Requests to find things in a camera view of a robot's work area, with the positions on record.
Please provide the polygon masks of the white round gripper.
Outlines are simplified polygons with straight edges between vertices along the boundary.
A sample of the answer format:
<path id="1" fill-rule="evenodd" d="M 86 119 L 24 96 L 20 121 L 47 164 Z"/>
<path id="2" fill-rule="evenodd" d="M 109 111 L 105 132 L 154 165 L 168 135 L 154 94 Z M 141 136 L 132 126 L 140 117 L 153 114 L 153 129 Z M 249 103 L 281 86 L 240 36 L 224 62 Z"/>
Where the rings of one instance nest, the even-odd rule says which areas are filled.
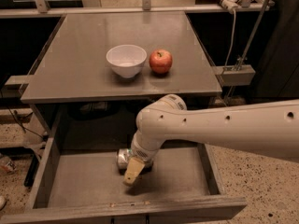
<path id="1" fill-rule="evenodd" d="M 149 137 L 140 131 L 134 134 L 131 150 L 135 157 L 132 157 L 128 162 L 123 179 L 125 185 L 131 186 L 135 183 L 145 167 L 145 162 L 153 160 L 163 143 L 163 139 Z"/>

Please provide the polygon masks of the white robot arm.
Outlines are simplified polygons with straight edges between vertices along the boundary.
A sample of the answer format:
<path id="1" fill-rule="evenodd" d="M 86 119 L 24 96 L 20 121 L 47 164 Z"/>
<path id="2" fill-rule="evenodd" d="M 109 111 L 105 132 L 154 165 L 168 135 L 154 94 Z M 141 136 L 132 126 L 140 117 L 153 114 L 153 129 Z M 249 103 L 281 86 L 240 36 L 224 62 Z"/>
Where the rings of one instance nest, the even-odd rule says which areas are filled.
<path id="1" fill-rule="evenodd" d="M 124 175 L 132 185 L 167 140 L 253 152 L 273 158 L 299 156 L 299 101 L 189 110 L 175 94 L 144 107 Z"/>

